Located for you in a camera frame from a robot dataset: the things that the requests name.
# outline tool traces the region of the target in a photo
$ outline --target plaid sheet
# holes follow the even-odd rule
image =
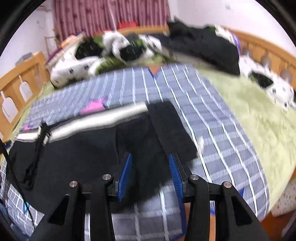
[[[78,82],[35,102],[24,125],[37,128],[79,114],[90,99],[108,96],[107,105],[169,99],[197,146],[200,157],[193,160],[192,173],[208,182],[231,182],[262,220],[268,211],[268,184],[256,151],[231,110],[210,82],[191,65],[169,64],[157,76],[148,68],[129,68]],[[201,153],[197,139],[203,137]],[[33,232],[23,200],[5,179],[0,196],[6,200],[11,218],[28,235]],[[30,207],[35,224],[43,214]],[[186,231],[184,205],[179,204],[172,182],[155,196],[123,213],[112,214],[116,240],[176,240]],[[89,214],[85,217],[85,240],[89,236]]]

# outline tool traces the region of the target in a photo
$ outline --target red striped curtain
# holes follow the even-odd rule
[[[110,0],[116,23],[138,22],[139,26],[166,25],[170,18],[168,0]]]
[[[61,40],[72,34],[115,30],[119,22],[165,25],[168,0],[54,0],[54,26]]]

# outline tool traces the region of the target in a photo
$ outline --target wooden floor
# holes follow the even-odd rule
[[[185,204],[186,210],[186,218],[188,220],[190,204]],[[284,227],[286,227],[287,223],[291,219],[293,212],[287,213],[285,215],[279,217],[273,217],[272,214],[268,214],[267,217],[262,221],[262,226],[267,232],[270,241],[280,241],[281,233]],[[215,216],[210,215],[210,238],[209,241],[215,241],[216,236],[216,222]],[[180,238],[178,241],[184,241],[184,237]]]

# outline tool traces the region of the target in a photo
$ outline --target wire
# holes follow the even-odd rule
[[[18,189],[18,191],[19,191],[19,193],[20,193],[20,195],[21,195],[21,197],[22,197],[22,199],[24,201],[24,204],[26,205],[26,208],[27,208],[27,210],[29,212],[29,215],[30,215],[30,218],[31,218],[31,221],[32,221],[32,225],[33,225],[33,230],[35,230],[35,224],[34,224],[32,213],[31,213],[31,211],[29,209],[29,206],[27,204],[27,200],[26,200],[26,198],[24,196],[24,193],[22,192],[22,189],[20,188],[20,185],[19,185],[19,183],[17,181],[17,178],[15,176],[15,172],[13,170],[13,164],[12,164],[12,162],[10,160],[10,157],[9,157],[9,155],[8,155],[8,153],[6,151],[6,148],[5,148],[5,146],[4,146],[1,139],[0,139],[0,153],[2,153],[4,155],[4,157],[5,157],[5,159],[6,159],[7,165],[9,167],[9,170],[10,170],[12,178],[13,178],[13,181],[15,182],[15,184],[17,186],[17,189]]]

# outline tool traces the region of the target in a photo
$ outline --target wooden headboard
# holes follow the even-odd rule
[[[0,132],[4,141],[9,137],[24,108],[38,96],[43,84],[49,81],[49,73],[44,67],[45,63],[43,53],[39,52],[17,65],[0,79],[0,106],[3,105],[4,101],[7,103],[7,100],[11,104],[11,99],[15,105],[9,105],[8,109],[3,109],[2,106],[0,110]],[[30,92],[25,91],[25,98],[29,97],[26,101],[21,94],[21,82],[27,82],[32,93],[31,95]],[[10,111],[14,112],[15,110],[17,110],[17,114],[10,116]]]

